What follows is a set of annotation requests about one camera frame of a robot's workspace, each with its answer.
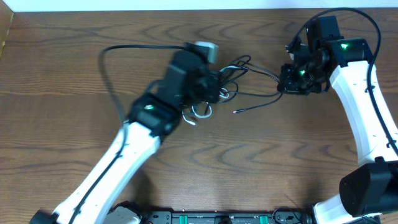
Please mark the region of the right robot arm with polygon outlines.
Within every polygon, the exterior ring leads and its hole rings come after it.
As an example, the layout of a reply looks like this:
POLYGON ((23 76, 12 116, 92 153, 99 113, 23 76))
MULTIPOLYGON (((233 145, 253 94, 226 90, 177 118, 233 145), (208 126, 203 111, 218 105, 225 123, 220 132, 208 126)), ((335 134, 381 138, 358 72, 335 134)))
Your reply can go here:
POLYGON ((358 168, 341 179, 334 197, 312 208, 314 223, 374 222, 397 210, 397 126, 377 82, 377 52, 362 38, 347 39, 334 16, 315 16, 304 26, 307 43, 294 37, 293 62, 281 68, 277 89, 309 95, 332 88, 348 117, 358 168))

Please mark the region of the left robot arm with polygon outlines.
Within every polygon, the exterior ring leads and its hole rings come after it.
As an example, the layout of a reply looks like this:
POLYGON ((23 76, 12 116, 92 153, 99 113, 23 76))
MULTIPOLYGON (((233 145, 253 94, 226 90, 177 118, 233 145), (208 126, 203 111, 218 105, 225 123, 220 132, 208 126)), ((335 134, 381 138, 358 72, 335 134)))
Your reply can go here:
POLYGON ((122 127, 88 177, 56 209, 39 210, 31 223, 103 223, 119 194, 164 138, 180 124, 186 107, 216 102, 218 76, 210 71, 218 51, 179 50, 161 80, 152 82, 122 117, 122 127))

